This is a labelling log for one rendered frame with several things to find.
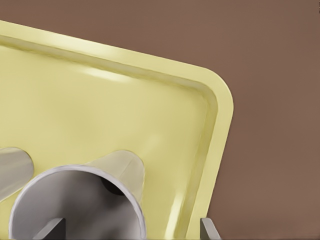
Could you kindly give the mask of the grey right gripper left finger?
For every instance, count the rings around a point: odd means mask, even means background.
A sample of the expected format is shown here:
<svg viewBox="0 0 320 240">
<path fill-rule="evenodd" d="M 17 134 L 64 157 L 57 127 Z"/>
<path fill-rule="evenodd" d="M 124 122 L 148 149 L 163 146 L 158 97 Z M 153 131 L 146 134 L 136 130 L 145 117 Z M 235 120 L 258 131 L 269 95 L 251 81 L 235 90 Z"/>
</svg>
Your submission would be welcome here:
<svg viewBox="0 0 320 240">
<path fill-rule="evenodd" d="M 66 220 L 50 220 L 33 238 L 33 240 L 66 240 Z"/>
</svg>

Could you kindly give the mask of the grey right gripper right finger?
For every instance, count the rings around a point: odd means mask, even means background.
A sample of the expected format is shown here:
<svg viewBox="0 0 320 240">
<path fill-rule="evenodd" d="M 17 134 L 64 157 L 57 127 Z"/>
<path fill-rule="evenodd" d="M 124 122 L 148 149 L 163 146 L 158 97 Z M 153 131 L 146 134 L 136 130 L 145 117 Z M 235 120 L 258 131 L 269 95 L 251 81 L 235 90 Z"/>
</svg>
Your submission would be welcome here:
<svg viewBox="0 0 320 240">
<path fill-rule="evenodd" d="M 200 219 L 200 240 L 222 240 L 213 221 L 208 218 Z"/>
</svg>

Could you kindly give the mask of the white IKEA cup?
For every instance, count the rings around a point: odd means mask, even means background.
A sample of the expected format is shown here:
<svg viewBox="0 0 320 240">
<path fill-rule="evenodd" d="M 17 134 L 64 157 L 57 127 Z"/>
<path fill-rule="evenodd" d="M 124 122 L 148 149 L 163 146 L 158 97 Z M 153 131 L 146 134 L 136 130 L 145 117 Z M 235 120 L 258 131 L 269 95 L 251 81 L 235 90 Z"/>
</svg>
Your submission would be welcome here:
<svg viewBox="0 0 320 240">
<path fill-rule="evenodd" d="M 0 202 L 19 191 L 33 175 L 33 161 L 24 150 L 0 148 Z"/>
<path fill-rule="evenodd" d="M 117 150 L 84 164 L 48 169 L 29 181 L 11 209 L 15 240 L 146 240 L 143 161 Z"/>
</svg>

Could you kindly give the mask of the pale yellow tray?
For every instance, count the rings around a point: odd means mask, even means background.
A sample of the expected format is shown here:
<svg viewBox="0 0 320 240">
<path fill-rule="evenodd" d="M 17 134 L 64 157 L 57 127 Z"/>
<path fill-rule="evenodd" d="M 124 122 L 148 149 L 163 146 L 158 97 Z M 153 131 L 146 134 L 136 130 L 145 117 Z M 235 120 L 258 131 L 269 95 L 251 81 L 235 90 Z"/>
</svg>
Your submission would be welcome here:
<svg viewBox="0 0 320 240">
<path fill-rule="evenodd" d="M 209 69 L 0 20 L 0 148 L 30 156 L 29 181 L 136 154 L 145 240 L 200 239 L 233 110 Z M 0 202 L 0 240 L 25 186 Z"/>
</svg>

